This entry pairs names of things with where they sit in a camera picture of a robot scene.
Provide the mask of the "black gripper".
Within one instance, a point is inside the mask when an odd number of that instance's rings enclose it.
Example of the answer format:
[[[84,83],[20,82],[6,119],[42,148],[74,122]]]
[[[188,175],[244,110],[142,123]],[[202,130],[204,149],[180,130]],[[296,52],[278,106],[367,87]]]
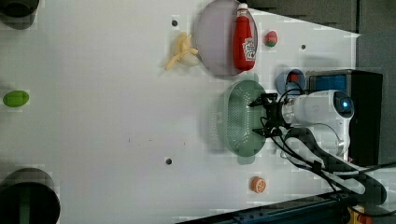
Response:
[[[263,106],[265,109],[263,128],[253,129],[253,132],[263,137],[280,136],[280,128],[289,128],[289,124],[282,115],[282,103],[277,100],[276,93],[262,93],[248,105],[249,107]]]

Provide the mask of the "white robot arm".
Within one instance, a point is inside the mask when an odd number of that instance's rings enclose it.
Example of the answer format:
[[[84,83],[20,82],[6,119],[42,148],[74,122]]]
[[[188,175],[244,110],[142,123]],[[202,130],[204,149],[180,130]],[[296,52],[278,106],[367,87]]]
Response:
[[[262,93],[249,105],[265,111],[262,127],[254,132],[279,138],[288,159],[321,176],[330,186],[351,193],[358,202],[383,205],[389,200],[387,187],[371,171],[343,158],[355,114],[353,101],[345,92],[316,91],[289,99]]]

